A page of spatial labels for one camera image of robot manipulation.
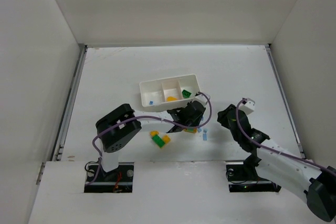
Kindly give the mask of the yellow butterfly lego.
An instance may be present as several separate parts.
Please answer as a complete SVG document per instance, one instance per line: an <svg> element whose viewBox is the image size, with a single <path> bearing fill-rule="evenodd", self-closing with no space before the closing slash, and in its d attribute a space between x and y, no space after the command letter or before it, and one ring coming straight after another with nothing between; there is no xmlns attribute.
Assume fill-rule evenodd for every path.
<svg viewBox="0 0 336 224"><path fill-rule="evenodd" d="M179 100L177 97L169 96L166 98L166 102L173 102Z"/></svg>

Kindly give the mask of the green lego cube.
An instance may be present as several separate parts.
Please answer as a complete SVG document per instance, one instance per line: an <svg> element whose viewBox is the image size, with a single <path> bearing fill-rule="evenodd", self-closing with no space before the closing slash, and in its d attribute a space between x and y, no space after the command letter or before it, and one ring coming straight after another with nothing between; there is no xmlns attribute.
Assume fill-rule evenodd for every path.
<svg viewBox="0 0 336 224"><path fill-rule="evenodd" d="M189 91L187 91L187 90L185 90L185 89L182 90L182 97L183 97L184 99L188 99L188 98L190 98L191 95L192 95L191 92L189 92Z"/></svg>

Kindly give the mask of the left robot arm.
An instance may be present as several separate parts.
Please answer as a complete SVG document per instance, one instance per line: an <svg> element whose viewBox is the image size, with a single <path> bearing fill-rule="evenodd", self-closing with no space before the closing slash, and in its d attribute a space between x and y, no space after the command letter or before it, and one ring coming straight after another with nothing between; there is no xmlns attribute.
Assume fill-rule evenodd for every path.
<svg viewBox="0 0 336 224"><path fill-rule="evenodd" d="M122 104L96 122L102 146L101 169L108 173L118 168L118 155L139 132L158 131L166 134L199 127L206 102L193 99L186 106L162 112L136 111Z"/></svg>

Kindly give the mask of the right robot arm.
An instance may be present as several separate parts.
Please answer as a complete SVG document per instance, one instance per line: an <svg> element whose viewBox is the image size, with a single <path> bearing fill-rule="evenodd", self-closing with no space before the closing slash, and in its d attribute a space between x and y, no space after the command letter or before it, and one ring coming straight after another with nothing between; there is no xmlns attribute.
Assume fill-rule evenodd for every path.
<svg viewBox="0 0 336 224"><path fill-rule="evenodd" d="M218 112L217 121L250 154L244 161L248 175L269 180L296 195L325 222L335 218L334 167L323 167L294 156L267 134L253 128L247 114L233 104Z"/></svg>

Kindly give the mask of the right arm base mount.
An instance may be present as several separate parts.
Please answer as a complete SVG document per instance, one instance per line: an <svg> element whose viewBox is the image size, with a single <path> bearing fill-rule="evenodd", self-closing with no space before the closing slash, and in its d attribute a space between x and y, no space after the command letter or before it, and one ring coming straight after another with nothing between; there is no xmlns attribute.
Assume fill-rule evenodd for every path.
<svg viewBox="0 0 336 224"><path fill-rule="evenodd" d="M244 161L226 163L226 179L230 193L278 193L281 186L257 175L256 165L260 161L253 155Z"/></svg>

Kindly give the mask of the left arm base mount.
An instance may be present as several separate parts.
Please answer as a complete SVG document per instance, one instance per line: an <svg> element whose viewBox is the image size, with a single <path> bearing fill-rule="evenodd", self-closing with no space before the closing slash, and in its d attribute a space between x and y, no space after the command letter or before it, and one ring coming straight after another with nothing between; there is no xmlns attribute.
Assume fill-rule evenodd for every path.
<svg viewBox="0 0 336 224"><path fill-rule="evenodd" d="M85 165L86 182L84 193L132 193L134 178L134 163L120 163L117 169L105 172L98 170L97 162L88 162Z"/></svg>

